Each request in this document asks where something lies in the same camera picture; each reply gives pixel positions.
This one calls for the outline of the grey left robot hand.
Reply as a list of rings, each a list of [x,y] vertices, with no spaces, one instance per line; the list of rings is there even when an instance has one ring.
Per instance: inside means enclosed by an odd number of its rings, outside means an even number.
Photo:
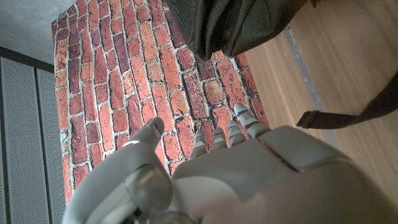
[[[64,223],[396,223],[397,206],[349,158],[289,126],[268,129],[243,105],[206,148],[197,131],[172,175],[149,120],[80,183]]]

